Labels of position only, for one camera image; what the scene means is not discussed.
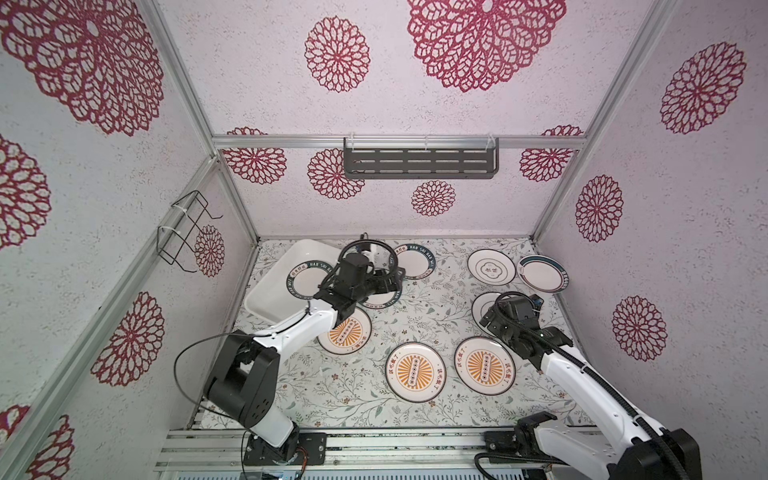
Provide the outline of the white flower outline plate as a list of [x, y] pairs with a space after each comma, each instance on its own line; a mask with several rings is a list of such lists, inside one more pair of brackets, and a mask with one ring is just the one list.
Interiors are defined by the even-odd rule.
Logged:
[[489, 330], [481, 324], [481, 321], [500, 295], [500, 292], [485, 292], [473, 300], [471, 307], [472, 319], [484, 334], [489, 334]]

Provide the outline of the green rim plate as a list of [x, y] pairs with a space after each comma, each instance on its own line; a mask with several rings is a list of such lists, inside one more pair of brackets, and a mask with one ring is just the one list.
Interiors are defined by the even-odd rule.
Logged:
[[309, 300], [317, 293], [320, 284], [332, 270], [333, 267], [329, 263], [321, 260], [302, 262], [289, 272], [285, 286], [293, 297]]
[[395, 248], [398, 265], [405, 270], [407, 280], [422, 280], [436, 270], [436, 257], [424, 245], [407, 243]]
[[360, 302], [360, 305], [367, 309], [383, 310], [395, 305], [400, 300], [401, 295], [401, 291], [374, 294], [369, 296], [365, 301]]

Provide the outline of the orange sunburst plate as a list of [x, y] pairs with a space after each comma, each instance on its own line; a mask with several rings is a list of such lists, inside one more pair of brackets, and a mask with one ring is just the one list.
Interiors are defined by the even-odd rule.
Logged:
[[506, 393], [516, 379], [511, 354], [499, 342], [487, 337], [463, 340], [455, 350], [454, 366], [468, 388], [486, 396]]
[[435, 400], [443, 391], [447, 368], [432, 347], [407, 342], [394, 348], [385, 362], [385, 380], [392, 392], [411, 403]]
[[370, 316], [362, 309], [355, 312], [339, 326], [317, 337], [320, 346], [333, 355], [349, 355], [361, 350], [372, 337]]

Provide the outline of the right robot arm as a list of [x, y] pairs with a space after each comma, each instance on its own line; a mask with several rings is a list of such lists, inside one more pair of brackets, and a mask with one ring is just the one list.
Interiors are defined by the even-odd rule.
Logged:
[[569, 466], [589, 479], [700, 479], [700, 448], [683, 429], [669, 430], [605, 380], [556, 327], [539, 323], [542, 299], [509, 291], [481, 326], [562, 388], [589, 416], [587, 432], [542, 411], [519, 420], [511, 447], [485, 458]]

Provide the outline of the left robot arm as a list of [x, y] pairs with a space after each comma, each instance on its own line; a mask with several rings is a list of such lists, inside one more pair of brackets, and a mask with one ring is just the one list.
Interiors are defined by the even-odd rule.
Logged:
[[281, 362], [341, 325], [368, 297], [400, 291], [404, 277], [397, 253], [386, 243], [348, 244], [296, 314], [257, 333], [235, 330], [226, 336], [203, 398], [271, 449], [293, 451], [299, 427], [274, 405]]

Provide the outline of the white plastic bin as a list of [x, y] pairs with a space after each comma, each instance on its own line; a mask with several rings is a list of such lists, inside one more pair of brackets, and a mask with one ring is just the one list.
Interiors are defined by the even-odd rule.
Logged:
[[340, 249], [312, 239], [267, 240], [259, 250], [243, 308], [252, 317], [276, 324], [307, 306], [309, 300], [293, 297], [286, 277], [298, 264], [321, 260], [333, 268]]

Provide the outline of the striped rim plate far right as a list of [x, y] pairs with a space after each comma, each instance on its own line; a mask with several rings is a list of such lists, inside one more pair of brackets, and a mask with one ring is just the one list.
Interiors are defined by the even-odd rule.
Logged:
[[565, 268], [543, 255], [529, 255], [519, 261], [521, 280], [530, 288], [544, 293], [559, 293], [570, 284]]

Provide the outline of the white plate brown line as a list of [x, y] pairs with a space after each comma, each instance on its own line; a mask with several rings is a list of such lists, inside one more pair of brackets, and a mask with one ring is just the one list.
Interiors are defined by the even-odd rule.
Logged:
[[474, 251], [467, 259], [467, 267], [475, 279], [491, 286], [507, 285], [517, 276], [517, 268], [513, 260], [505, 253], [494, 249]]

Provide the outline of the green rim plate back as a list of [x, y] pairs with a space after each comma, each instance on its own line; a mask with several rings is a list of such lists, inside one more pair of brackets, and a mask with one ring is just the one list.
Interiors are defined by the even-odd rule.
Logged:
[[407, 243], [395, 248], [398, 265], [405, 270], [407, 280], [422, 280], [436, 270], [436, 257], [424, 245]]

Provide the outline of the grey slotted wall shelf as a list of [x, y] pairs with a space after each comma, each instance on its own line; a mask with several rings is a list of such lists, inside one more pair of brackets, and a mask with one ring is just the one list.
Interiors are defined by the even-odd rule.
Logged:
[[499, 171], [499, 150], [358, 146], [344, 138], [342, 166], [353, 180], [488, 180]]

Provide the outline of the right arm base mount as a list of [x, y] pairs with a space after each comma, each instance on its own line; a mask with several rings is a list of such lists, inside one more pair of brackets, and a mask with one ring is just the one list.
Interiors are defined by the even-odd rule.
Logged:
[[513, 427], [505, 430], [486, 431], [483, 433], [486, 450], [496, 455], [553, 460], [553, 457], [545, 454], [539, 447], [535, 429], [542, 423], [556, 419], [557, 416], [553, 413], [542, 411], [519, 419]]

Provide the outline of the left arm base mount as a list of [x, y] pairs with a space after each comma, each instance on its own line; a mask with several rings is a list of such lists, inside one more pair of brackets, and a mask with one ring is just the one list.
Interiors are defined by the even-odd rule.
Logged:
[[280, 447], [251, 435], [246, 445], [245, 466], [317, 466], [325, 463], [328, 435], [325, 432], [294, 432]]

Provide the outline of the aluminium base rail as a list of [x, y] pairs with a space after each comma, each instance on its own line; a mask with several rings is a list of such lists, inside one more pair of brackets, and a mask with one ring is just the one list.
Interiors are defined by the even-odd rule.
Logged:
[[[510, 432], [510, 427], [442, 428], [322, 428], [300, 433], [299, 445], [324, 462], [309, 470], [407, 470], [470, 467], [473, 457], [487, 451], [485, 435]], [[241, 430], [179, 430], [164, 441], [155, 472], [240, 471], [247, 448]]]

